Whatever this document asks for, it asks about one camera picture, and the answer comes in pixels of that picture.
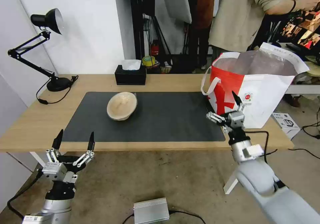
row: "desk lamp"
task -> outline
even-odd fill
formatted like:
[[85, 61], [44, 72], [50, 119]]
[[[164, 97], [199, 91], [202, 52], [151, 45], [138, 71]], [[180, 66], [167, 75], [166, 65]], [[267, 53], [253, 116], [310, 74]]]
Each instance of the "desk lamp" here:
[[[23, 43], [22, 45], [19, 45], [18, 47], [11, 49], [8, 51], [8, 55], [27, 66], [39, 71], [40, 73], [46, 75], [49, 77], [49, 80], [47, 82], [47, 89], [49, 91], [61, 91], [67, 88], [71, 88], [74, 81], [76, 81], [76, 78], [72, 78], [72, 80], [69, 80], [67, 78], [61, 78], [55, 76], [55, 73], [41, 68], [39, 66], [34, 65], [33, 63], [27, 61], [26, 59], [22, 58], [22, 55], [33, 48], [37, 47], [38, 45], [41, 45], [42, 43], [48, 41], [50, 39], [51, 32], [47, 30], [47, 27], [53, 30], [54, 32], [58, 34], [62, 34], [63, 31], [63, 19], [61, 16], [61, 13], [58, 9], [52, 9], [50, 10], [46, 15], [38, 15], [33, 14], [30, 17], [31, 22], [40, 28], [40, 30], [43, 30], [40, 34], [33, 37], [32, 39], [28, 40], [27, 42]], [[42, 37], [44, 38], [42, 41], [32, 45], [32, 46], [25, 46], [29, 44], [30, 42], [36, 40], [37, 38]]]

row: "tissue box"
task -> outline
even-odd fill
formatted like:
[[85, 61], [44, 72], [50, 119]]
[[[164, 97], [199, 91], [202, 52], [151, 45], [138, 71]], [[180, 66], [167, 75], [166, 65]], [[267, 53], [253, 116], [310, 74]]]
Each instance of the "tissue box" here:
[[293, 121], [293, 119], [287, 113], [272, 113], [272, 116], [277, 121], [284, 133], [292, 139], [299, 131], [300, 128]]
[[118, 65], [115, 73], [117, 85], [145, 85], [147, 71], [144, 65], [139, 70], [124, 70]]

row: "black tissue box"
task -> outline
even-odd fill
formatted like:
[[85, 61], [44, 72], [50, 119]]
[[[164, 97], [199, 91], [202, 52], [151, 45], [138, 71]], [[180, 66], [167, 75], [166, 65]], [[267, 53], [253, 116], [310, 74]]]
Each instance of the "black tissue box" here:
[[144, 65], [139, 70], [124, 70], [118, 65], [115, 73], [117, 85], [145, 85], [147, 71]]

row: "brown clothing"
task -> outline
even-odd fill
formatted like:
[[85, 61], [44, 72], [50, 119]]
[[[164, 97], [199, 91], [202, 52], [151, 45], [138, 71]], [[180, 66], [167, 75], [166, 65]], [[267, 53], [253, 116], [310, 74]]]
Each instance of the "brown clothing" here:
[[206, 29], [211, 25], [214, 0], [198, 0], [195, 12], [194, 28]]
[[281, 0], [222, 0], [212, 21], [209, 44], [243, 52], [253, 42], [264, 12]]

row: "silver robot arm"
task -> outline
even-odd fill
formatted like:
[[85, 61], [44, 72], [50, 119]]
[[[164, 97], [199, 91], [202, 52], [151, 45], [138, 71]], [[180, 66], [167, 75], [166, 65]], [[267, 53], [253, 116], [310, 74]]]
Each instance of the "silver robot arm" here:
[[43, 208], [38, 213], [24, 216], [23, 224], [68, 224], [71, 204], [75, 195], [76, 174], [86, 167], [94, 157], [94, 133], [91, 133], [88, 150], [80, 158], [65, 156], [59, 152], [63, 130], [54, 139], [52, 148], [47, 149], [48, 162], [42, 172], [53, 181], [52, 189], [46, 194]]
[[319, 214], [297, 193], [290, 190], [273, 172], [271, 167], [258, 158], [264, 151], [260, 145], [252, 145], [243, 130], [244, 105], [233, 92], [239, 109], [219, 116], [209, 112], [207, 118], [228, 132], [229, 145], [234, 160], [239, 164], [236, 177], [253, 195], [271, 223], [316, 224]]

